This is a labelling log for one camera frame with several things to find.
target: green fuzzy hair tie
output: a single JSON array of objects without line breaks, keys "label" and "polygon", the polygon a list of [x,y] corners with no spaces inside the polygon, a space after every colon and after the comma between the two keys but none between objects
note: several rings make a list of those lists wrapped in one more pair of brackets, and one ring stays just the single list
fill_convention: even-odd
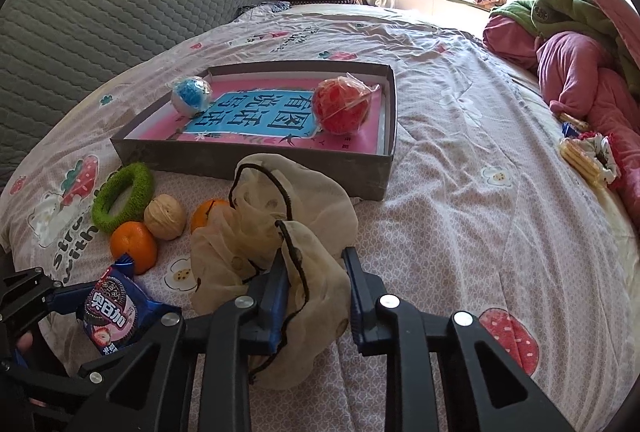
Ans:
[{"label": "green fuzzy hair tie", "polygon": [[[132,186],[131,195],[122,211],[112,217],[109,210],[118,196]],[[154,176],[143,163],[131,163],[107,179],[95,196],[91,209],[94,224],[109,235],[123,223],[142,221],[145,208],[154,196]]]}]

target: tangerine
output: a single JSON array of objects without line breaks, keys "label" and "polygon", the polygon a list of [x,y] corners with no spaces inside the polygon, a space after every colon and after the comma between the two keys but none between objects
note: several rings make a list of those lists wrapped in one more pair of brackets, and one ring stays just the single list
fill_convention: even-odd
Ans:
[{"label": "tangerine", "polygon": [[125,222],[111,234],[111,256],[120,258],[127,253],[134,262],[134,272],[142,275],[158,259],[156,239],[142,222]]},{"label": "tangerine", "polygon": [[223,201],[222,199],[207,199],[206,201],[204,201],[204,203],[196,208],[196,210],[193,212],[193,215],[191,216],[191,232],[193,233],[197,228],[207,225],[211,208],[216,205],[228,204],[228,201]]}]

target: silver bolt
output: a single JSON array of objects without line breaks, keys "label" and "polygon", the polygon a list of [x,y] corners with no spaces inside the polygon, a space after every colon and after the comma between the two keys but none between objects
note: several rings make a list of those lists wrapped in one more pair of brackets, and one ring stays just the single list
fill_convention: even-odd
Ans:
[{"label": "silver bolt", "polygon": [[459,326],[468,327],[472,323],[474,323],[474,317],[466,311],[458,311],[455,315],[453,315],[453,321]]},{"label": "silver bolt", "polygon": [[380,304],[389,309],[395,309],[400,305],[400,299],[395,295],[382,295],[382,297],[380,297]]},{"label": "silver bolt", "polygon": [[178,313],[167,313],[162,315],[160,321],[165,327],[171,327],[180,321],[180,315]]},{"label": "silver bolt", "polygon": [[254,299],[249,295],[242,295],[241,297],[236,298],[235,304],[238,309],[247,309],[254,305]]},{"label": "silver bolt", "polygon": [[91,374],[89,374],[89,380],[92,383],[102,383],[102,375],[99,372],[92,372]]}]

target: gray quilted headboard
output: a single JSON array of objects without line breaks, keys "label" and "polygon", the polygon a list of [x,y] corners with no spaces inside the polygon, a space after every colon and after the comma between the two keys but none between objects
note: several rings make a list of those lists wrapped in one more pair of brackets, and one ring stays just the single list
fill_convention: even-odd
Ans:
[{"label": "gray quilted headboard", "polygon": [[7,0],[0,10],[0,191],[90,92],[261,1]]}]

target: plastic-wrapped red ball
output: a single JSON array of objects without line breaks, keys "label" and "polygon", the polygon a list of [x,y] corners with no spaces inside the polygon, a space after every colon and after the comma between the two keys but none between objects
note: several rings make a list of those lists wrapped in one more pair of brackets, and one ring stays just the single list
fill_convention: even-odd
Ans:
[{"label": "plastic-wrapped red ball", "polygon": [[327,79],[314,91],[311,108],[322,129],[335,135],[358,131],[371,108],[371,89],[354,78]]}]

